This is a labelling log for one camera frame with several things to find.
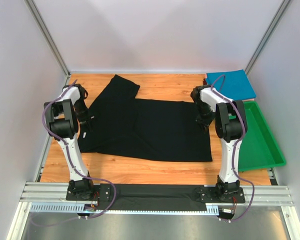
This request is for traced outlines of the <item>black t-shirt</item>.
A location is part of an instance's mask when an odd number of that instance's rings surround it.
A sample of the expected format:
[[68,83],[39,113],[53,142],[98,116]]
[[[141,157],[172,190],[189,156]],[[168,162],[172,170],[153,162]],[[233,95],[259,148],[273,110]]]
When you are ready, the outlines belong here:
[[211,162],[210,134],[196,123],[193,102],[139,99],[140,86],[115,75],[88,111],[81,153],[101,153],[163,162]]

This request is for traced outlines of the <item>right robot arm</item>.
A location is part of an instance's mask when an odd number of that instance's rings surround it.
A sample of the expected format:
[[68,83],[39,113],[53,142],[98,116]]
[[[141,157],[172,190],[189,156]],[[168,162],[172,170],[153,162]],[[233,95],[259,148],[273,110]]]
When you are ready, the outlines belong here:
[[248,131],[242,100],[233,100],[211,85],[195,87],[190,97],[198,109],[197,124],[207,131],[215,121],[215,132],[221,142],[221,167],[214,187],[201,187],[201,200],[208,203],[244,203],[238,174],[240,147]]

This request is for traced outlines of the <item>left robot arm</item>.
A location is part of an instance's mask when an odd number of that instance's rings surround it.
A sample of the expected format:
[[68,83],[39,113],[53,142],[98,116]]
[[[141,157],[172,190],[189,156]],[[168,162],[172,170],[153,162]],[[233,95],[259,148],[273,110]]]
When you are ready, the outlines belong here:
[[95,195],[93,180],[78,144],[79,128],[91,128],[92,116],[85,104],[87,97],[88,92],[81,84],[66,85],[55,100],[44,103],[41,117],[43,126],[65,156],[70,175],[66,199],[70,201],[89,201]]

